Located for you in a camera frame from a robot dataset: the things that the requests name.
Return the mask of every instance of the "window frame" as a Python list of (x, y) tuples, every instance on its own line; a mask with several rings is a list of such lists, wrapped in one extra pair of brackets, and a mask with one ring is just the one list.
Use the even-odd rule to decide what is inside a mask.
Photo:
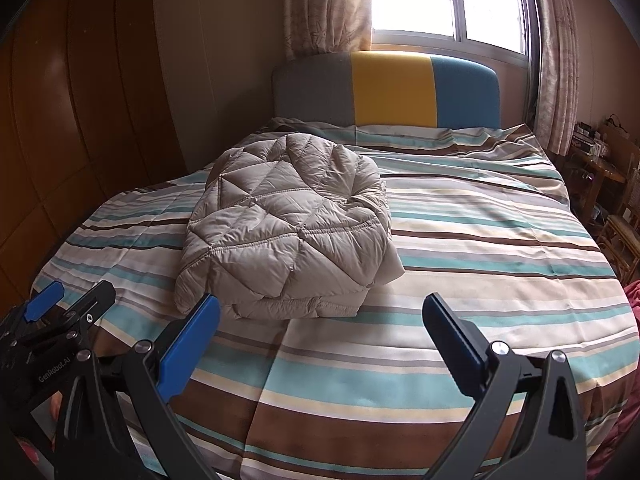
[(451, 0), (454, 17), (453, 37), (429, 32), (374, 29), (373, 44), (411, 45), (427, 49), (432, 54), (457, 57), (461, 57), (461, 54), (463, 56), (481, 56), (521, 68), (530, 68), (530, 60), (532, 57), (536, 57), (535, 52), (532, 52), (532, 47), (535, 47), (537, 37), (537, 30), (533, 31), (533, 25), (538, 23), (537, 11), (534, 0), (520, 0), (520, 2), (520, 19), (523, 26), (521, 42), (524, 54), (490, 43), (470, 40), (466, 36), (464, 0)]

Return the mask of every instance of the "beige curtain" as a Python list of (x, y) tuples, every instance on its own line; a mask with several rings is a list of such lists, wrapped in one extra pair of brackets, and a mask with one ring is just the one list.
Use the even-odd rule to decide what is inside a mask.
[(572, 0), (538, 0), (542, 44), (534, 131), (546, 150), (565, 155), (578, 107), (578, 38)]
[(371, 0), (284, 0), (287, 58), (370, 50)]

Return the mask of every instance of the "wooden chair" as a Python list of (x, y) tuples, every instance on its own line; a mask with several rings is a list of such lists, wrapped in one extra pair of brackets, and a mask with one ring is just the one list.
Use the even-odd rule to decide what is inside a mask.
[[(626, 209), (629, 221), (623, 218)], [(607, 257), (622, 286), (628, 285), (640, 262), (640, 171), (630, 171), (617, 214), (607, 217), (596, 243)]]

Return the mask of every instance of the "bed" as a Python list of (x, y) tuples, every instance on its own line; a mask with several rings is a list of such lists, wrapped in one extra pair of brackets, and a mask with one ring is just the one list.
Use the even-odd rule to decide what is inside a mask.
[[(439, 292), (488, 340), (560, 348), (577, 382), (591, 456), (630, 395), (638, 329), (566, 188), (526, 126), (499, 130), (495, 73), (415, 54), (315, 56), (274, 74), (276, 118), (243, 142), (308, 132), (373, 158), (385, 180), (404, 276), (340, 319), (223, 319), (172, 407), (230, 478), (420, 478), (471, 407), (420, 316)], [(65, 285), (68, 307), (98, 280), (116, 304), (98, 352), (154, 339), (178, 317), (173, 286), (207, 169), (120, 193), (66, 240), (34, 282)], [(484, 468), (497, 463), (514, 397)], [(161, 472), (130, 402), (145, 463)]]

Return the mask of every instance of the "metal bolt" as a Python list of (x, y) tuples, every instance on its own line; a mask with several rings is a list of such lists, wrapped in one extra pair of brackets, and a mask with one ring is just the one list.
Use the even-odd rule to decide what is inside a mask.
[(88, 361), (89, 357), (91, 357), (91, 351), (87, 350), (86, 348), (76, 354), (76, 359), (81, 362)]
[(566, 355), (564, 354), (564, 352), (561, 352), (559, 350), (554, 350), (553, 352), (551, 352), (551, 358), (554, 361), (558, 361), (559, 363), (564, 363), (566, 361)]
[(493, 350), (494, 354), (497, 355), (507, 355), (509, 353), (509, 345), (502, 341), (495, 341), (491, 343), (491, 350)]
[(138, 341), (133, 346), (133, 349), (138, 354), (146, 354), (147, 352), (149, 352), (151, 350), (152, 346), (153, 345), (152, 345), (151, 341), (149, 341), (148, 339), (143, 339), (142, 341)]

